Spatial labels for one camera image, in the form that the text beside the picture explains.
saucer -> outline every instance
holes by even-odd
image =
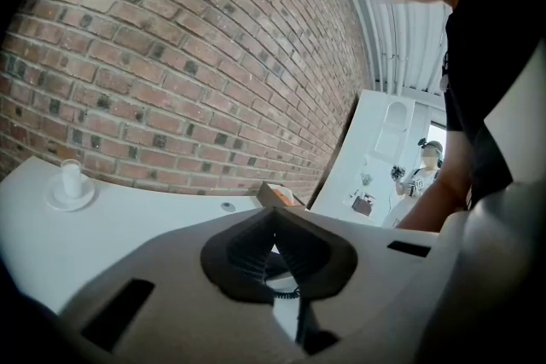
[[[82,175],[82,195],[77,199],[67,196],[62,184],[61,174],[53,176],[45,185],[44,199],[52,208],[59,211],[76,211],[83,208],[95,194],[95,184],[86,175]]]

white cup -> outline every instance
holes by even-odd
[[[82,165],[76,159],[66,159],[61,163],[62,185],[69,198],[82,196]]]

cardboard box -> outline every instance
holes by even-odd
[[[279,191],[284,192],[286,195],[279,195],[277,193]],[[262,182],[256,197],[262,206],[292,206],[296,208],[305,208],[305,204],[292,193],[292,190],[278,183]]]

brick wall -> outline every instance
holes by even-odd
[[[185,194],[308,199],[364,86],[348,0],[23,0],[0,63],[0,172],[31,155]]]

white countertop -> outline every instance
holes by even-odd
[[[44,201],[59,167],[29,158],[0,183],[0,253],[25,294],[59,313],[88,280],[139,245],[173,229],[261,208],[254,196],[156,193],[94,181],[96,195],[75,212]]]

